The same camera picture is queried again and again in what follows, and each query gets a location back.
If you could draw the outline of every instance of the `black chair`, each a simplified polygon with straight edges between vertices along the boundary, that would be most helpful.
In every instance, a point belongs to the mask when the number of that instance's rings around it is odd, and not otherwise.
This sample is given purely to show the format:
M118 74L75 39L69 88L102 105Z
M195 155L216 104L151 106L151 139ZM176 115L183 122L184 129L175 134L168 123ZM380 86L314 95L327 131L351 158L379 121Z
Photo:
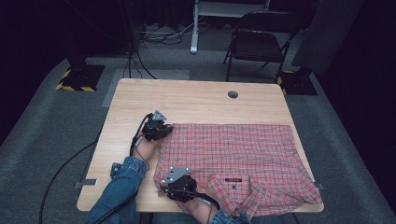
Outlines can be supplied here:
M228 61L226 81L229 80L231 63L236 60L279 63L276 80L282 69L291 40L300 31L302 20L289 12L253 11L241 18L232 34L230 47L223 64ZM281 46L276 37L288 34L289 38Z

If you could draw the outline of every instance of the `table surface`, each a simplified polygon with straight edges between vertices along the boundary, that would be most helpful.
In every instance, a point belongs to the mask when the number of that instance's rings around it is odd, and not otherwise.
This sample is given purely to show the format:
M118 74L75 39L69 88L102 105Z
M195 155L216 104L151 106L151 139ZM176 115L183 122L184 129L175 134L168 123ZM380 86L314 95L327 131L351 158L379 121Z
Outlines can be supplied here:
M236 91L232 99L229 91ZM165 123L216 124L286 124L293 130L294 142L305 168L314 179L303 146L295 129L284 95L276 84L122 79L120 80L106 121L92 157L87 179L97 179L94 186L83 186L78 209L89 211L110 181L113 162L122 163L128 156L132 138L142 119L156 109L166 117ZM137 211L180 212L166 197L158 197L153 175L159 150L148 161L150 169L137 195ZM305 204L294 212L320 212L321 204Z

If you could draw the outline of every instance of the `red plaid shirt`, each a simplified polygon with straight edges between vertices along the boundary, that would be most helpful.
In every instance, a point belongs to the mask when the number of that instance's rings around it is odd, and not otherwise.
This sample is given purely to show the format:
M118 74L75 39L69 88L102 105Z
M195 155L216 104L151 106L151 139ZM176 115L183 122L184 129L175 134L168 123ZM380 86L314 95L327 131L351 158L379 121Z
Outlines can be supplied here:
M305 170L290 126L266 124L174 124L164 138L154 174L157 188L170 167L190 168L232 216L288 213L321 203ZM177 205L189 213L183 203Z

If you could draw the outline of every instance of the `person's leg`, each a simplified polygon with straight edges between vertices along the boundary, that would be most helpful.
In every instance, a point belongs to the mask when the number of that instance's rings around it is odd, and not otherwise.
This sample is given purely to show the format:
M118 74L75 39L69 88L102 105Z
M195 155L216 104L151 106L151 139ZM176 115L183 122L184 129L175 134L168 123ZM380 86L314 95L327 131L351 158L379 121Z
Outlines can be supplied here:
M152 224L199 224L193 216L186 213L154 213Z
M253 217L251 224L283 224L285 223L285 216L265 216L265 217Z

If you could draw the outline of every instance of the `tripod base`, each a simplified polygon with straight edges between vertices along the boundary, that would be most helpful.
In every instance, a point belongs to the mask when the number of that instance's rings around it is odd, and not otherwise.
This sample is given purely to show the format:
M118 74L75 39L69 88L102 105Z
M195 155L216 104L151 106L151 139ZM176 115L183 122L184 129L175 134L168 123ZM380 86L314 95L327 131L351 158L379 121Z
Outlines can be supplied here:
M84 69L74 69L70 66L55 90L96 91L96 85L104 69L104 65L88 64Z
M318 95L311 79L297 72L282 71L276 80L285 95Z

